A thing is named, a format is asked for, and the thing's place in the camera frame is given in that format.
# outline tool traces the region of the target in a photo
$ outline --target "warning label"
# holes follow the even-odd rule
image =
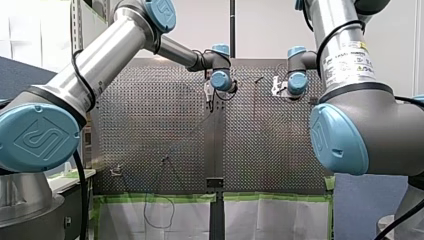
[[[362,42],[343,44],[345,48],[338,54],[328,56],[324,60],[324,76],[326,85],[334,83],[358,81],[358,77],[367,77],[367,81],[375,80],[374,67],[366,46]]]

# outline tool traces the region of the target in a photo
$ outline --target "black cable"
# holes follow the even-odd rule
[[[73,5],[70,4],[70,8],[69,8],[69,10],[70,10],[69,30],[70,30],[70,36],[71,36],[71,44],[74,40],[73,39],[74,36],[73,36],[73,32],[72,32],[72,7],[73,7]],[[88,84],[87,80],[85,80],[85,78],[81,75],[81,73],[78,69],[78,66],[76,64],[76,57],[81,52],[82,52],[82,49],[77,50],[77,51],[72,53],[71,63],[72,63],[72,66],[74,67],[75,76],[77,77],[78,81],[82,82],[84,84],[84,86],[88,89],[88,91],[90,92],[91,102],[90,102],[90,107],[87,110],[87,112],[89,112],[96,105],[96,95],[95,95],[93,89],[91,88],[90,84]]]
[[[306,0],[303,0],[303,18],[305,18],[306,25],[308,25],[309,30],[314,31],[314,27],[312,27],[311,22],[308,19],[308,14],[306,12]]]
[[[185,142],[185,140],[187,139],[187,138],[189,138],[189,137],[191,137],[191,135],[193,134],[193,133],[195,133],[202,125],[203,125],[203,123],[210,117],[210,116],[212,116],[212,114],[209,114],[206,118],[204,118],[201,122],[199,122],[197,125],[196,125],[196,127],[195,128],[193,128],[185,137],[183,137],[183,139],[181,139],[180,141],[178,141],[178,142],[176,142],[176,143],[174,143],[174,144],[172,144],[171,146],[169,146],[169,148],[168,148],[168,154],[164,157],[164,158],[162,158],[162,162],[161,162],[161,170],[160,170],[160,172],[156,175],[156,177],[155,177],[155,180],[153,181],[153,184],[152,185],[156,185],[157,183],[158,183],[158,181],[159,181],[159,179],[161,178],[161,176],[162,176],[162,174],[163,174],[163,172],[164,172],[164,166],[165,166],[165,163],[169,163],[170,164],[170,166],[171,166],[171,168],[172,168],[172,172],[175,174],[175,177],[177,178],[177,181],[180,183],[180,185],[184,188],[184,184],[183,184],[183,182],[181,181],[181,179],[180,179],[180,177],[178,176],[178,174],[177,174],[177,172],[176,172],[176,170],[175,170],[175,167],[174,167],[174,165],[172,164],[172,162],[171,162],[171,159],[170,159],[170,157],[169,157],[169,155],[171,155],[175,150],[177,150],[184,142]],[[146,209],[147,209],[147,194],[148,193],[146,193],[145,195],[144,195],[144,202],[145,202],[145,204],[144,204],[144,213],[143,213],[143,217],[144,217],[144,220],[146,221],[146,223],[149,225],[149,226],[151,226],[151,227],[153,227],[153,228],[156,228],[156,229],[168,229],[168,228],[170,228],[171,226],[172,226],[172,221],[173,221],[173,218],[174,218],[174,215],[175,215],[175,204],[174,204],[174,202],[171,200],[171,199],[169,199],[169,198],[167,198],[167,197],[165,197],[165,196],[162,196],[162,195],[157,195],[157,196],[159,196],[159,197],[162,197],[162,198],[165,198],[167,201],[169,201],[171,204],[172,204],[172,214],[171,214],[171,218],[170,218],[170,220],[169,220],[169,224],[167,225],[167,226],[164,226],[164,227],[162,227],[162,226],[156,226],[156,225],[153,225],[151,222],[150,222],[150,220],[148,219],[148,217],[147,217],[147,215],[146,215]]]
[[[162,45],[162,36],[160,34],[158,34],[158,37],[157,37],[154,45],[155,45],[155,50],[153,51],[153,55],[156,55],[156,54],[158,54],[160,47]]]
[[[424,108],[424,103],[419,101],[419,100],[416,100],[416,99],[407,98],[407,97],[400,97],[400,96],[395,96],[395,99],[399,100],[399,101],[408,102],[408,103],[411,103],[411,104],[414,104],[414,105],[417,105],[419,107]],[[424,208],[424,199],[421,200],[421,202],[419,202],[417,205],[415,205],[415,207],[413,207],[408,212],[403,214],[400,218],[396,219],[389,226],[387,226],[383,231],[381,231],[380,234],[377,235],[377,237],[375,237],[374,240],[383,240],[389,232],[391,232],[393,229],[395,229],[401,223],[405,222],[410,217],[412,217],[413,215],[415,215],[416,213],[421,211],[423,208]]]
[[[216,90],[214,90],[213,91],[213,94],[212,94],[212,102],[209,102],[208,104],[209,104],[209,112],[210,113],[213,113],[213,110],[214,110],[214,104],[215,104],[215,92],[216,92]]]
[[[324,52],[325,47],[331,41],[331,39],[333,39],[333,37],[339,32],[339,30],[343,29],[344,27],[354,25],[354,24],[360,24],[361,27],[362,27],[362,31],[365,31],[365,23],[364,22],[362,22],[361,20],[353,20],[353,21],[346,22],[346,23],[334,28],[333,31],[331,31],[330,34],[328,34],[324,38],[324,40],[322,41],[321,45],[319,46],[318,52],[317,52],[317,71],[318,71],[319,77],[321,77],[321,55]]]
[[[74,160],[75,164],[77,165],[78,170],[78,176],[81,184],[81,233],[80,238],[81,240],[86,239],[87,234],[87,225],[88,225],[88,187],[87,187],[87,181],[85,179],[85,173],[84,173],[84,167],[82,165],[81,158],[79,156],[78,150],[75,150],[74,152]]]
[[[12,99],[0,100],[0,109],[3,109],[12,101]]]
[[[157,182],[158,182],[158,180],[162,177],[162,175],[163,175],[163,172],[164,172],[164,165],[165,165],[165,161],[167,160],[168,158],[164,158],[164,159],[162,159],[162,163],[161,163],[161,170],[160,170],[160,172],[157,174],[157,176],[156,176],[156,178],[155,178],[155,180],[154,180],[154,182],[153,182],[153,184],[152,185],[155,185]],[[164,198],[164,199],[166,199],[167,201],[169,201],[170,203],[171,203],[171,205],[172,205],[172,214],[171,214],[171,218],[169,219],[169,224],[168,225],[166,225],[166,226],[156,226],[156,225],[154,225],[153,223],[151,223],[150,222],[150,220],[149,220],[149,218],[147,217],[147,215],[146,215],[146,210],[147,210],[147,195],[148,195],[149,193],[147,193],[146,192],[146,194],[144,195],[144,207],[143,207],[143,218],[144,218],[144,221],[149,225],[149,226],[151,226],[152,228],[155,228],[155,229],[168,229],[168,228],[170,228],[171,226],[172,226],[172,222],[173,222],[173,220],[174,220],[174,215],[175,215],[175,204],[174,204],[174,202],[170,199],[170,198],[168,198],[168,197],[165,197],[165,196],[161,196],[161,195],[157,195],[158,197],[161,197],[161,198]]]
[[[236,96],[236,94],[237,94],[237,92],[235,92],[233,95],[231,95],[231,97],[229,97],[229,98],[222,98],[221,96],[219,96],[219,94],[216,92],[216,89],[215,89],[215,91],[214,91],[214,95],[216,94],[216,96],[221,100],[221,101],[224,101],[224,102],[228,102],[228,101],[230,101],[231,99],[233,99],[235,96]]]
[[[424,103],[419,101],[419,100],[416,100],[416,99],[407,98],[407,97],[400,97],[400,96],[395,96],[395,99],[399,100],[399,101],[409,102],[409,103],[412,103],[414,105],[417,105],[419,107],[424,108]]]
[[[424,208],[424,199],[421,200],[415,207],[413,207],[411,210],[403,214],[400,218],[396,219],[394,222],[392,222],[389,226],[387,226],[383,231],[381,231],[380,234],[375,237],[374,240],[383,240],[385,236],[392,231],[395,227],[399,226],[399,224],[406,221],[408,218],[412,217],[417,212],[421,211]]]
[[[76,58],[77,55],[80,54],[83,50],[77,50],[72,54],[72,66],[74,67],[74,71],[75,71],[75,76],[77,77],[77,79],[82,82],[84,84],[84,86],[87,88],[87,90],[90,92],[91,95],[91,103],[90,103],[90,107],[88,108],[87,112],[91,111],[94,106],[96,105],[96,94],[94,94],[93,89],[91,88],[90,84],[87,82],[87,80],[85,80],[85,78],[81,75],[77,63],[76,63]]]
[[[208,78],[208,70],[206,69],[206,66],[205,66],[205,56],[203,56],[203,53],[201,52],[201,51],[199,51],[199,50],[192,50],[193,52],[195,52],[195,53],[198,53],[198,54],[196,54],[196,63],[197,63],[197,61],[199,60],[199,56],[200,56],[200,64],[202,65],[202,68],[204,69],[204,77],[205,77],[205,80],[207,80],[207,78]]]

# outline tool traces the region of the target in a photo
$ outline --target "blue joint cap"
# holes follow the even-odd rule
[[[211,85],[216,90],[228,91],[231,89],[233,83],[231,82],[230,76],[225,71],[218,70],[212,73]]]
[[[0,167],[42,172],[66,162],[78,147],[79,126],[67,111],[30,103],[0,115]]]
[[[368,171],[368,151],[350,118],[331,104],[320,104],[311,113],[310,136],[315,156],[336,173],[362,175]]]
[[[299,53],[304,53],[306,52],[306,48],[303,46],[296,46],[296,47],[292,47],[289,49],[289,51],[287,52],[287,57],[291,58],[294,55],[297,55]]]
[[[308,78],[303,72],[295,72],[290,75],[287,90],[294,96],[301,95],[308,87]]]
[[[162,33],[169,33],[175,28],[177,16],[171,0],[146,0],[146,11]]]
[[[227,44],[215,44],[212,46],[212,50],[230,56],[230,47]]]
[[[414,99],[420,102],[424,102],[424,95],[417,95],[414,97]]]
[[[296,9],[297,11],[302,11],[303,10],[303,0],[296,0],[296,4],[294,6],[294,9]]]

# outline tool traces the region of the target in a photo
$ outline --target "vertical post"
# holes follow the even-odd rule
[[[236,57],[236,0],[230,0],[230,57]]]

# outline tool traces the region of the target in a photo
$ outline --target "perforated metal panel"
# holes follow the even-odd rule
[[[300,102],[285,102],[271,94],[278,64],[283,77],[283,60],[233,61],[239,91],[225,104],[223,156],[213,157],[214,167],[224,166],[226,191],[325,190],[326,173],[313,155],[308,132],[308,102],[321,95],[320,80],[309,74],[308,94]],[[205,163],[210,152],[205,149],[219,146],[206,146],[211,143],[205,141],[208,121],[199,125],[208,114],[204,101],[203,73],[169,62],[133,60],[102,95],[93,117],[96,193],[206,192],[206,166],[211,165]],[[166,156],[172,165],[162,164]],[[118,165],[122,176],[111,176]]]
[[[203,74],[155,62],[134,60],[100,99],[99,194],[205,192]]]
[[[272,78],[285,61],[238,61],[233,76],[240,91],[228,103],[224,174],[226,191],[323,193],[326,170],[314,157],[309,138],[310,98],[322,93],[313,73],[302,100],[273,97]],[[285,67],[277,69],[280,78]],[[255,84],[258,77],[264,77]]]

